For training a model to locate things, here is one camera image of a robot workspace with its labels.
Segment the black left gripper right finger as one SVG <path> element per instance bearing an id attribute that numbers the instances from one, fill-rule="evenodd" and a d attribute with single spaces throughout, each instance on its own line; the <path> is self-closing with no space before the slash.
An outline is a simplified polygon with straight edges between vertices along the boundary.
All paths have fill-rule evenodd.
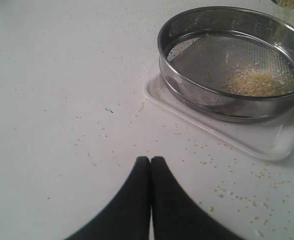
<path id="1" fill-rule="evenodd" d="M 240 240 L 183 190 L 162 156 L 151 159 L 152 225 L 156 240 Z"/>

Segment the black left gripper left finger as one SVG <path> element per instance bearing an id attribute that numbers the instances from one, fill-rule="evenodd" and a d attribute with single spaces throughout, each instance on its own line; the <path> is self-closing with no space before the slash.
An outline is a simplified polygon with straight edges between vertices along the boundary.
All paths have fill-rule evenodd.
<path id="1" fill-rule="evenodd" d="M 139 156 L 114 198 L 69 240 L 148 240 L 150 160 Z"/>

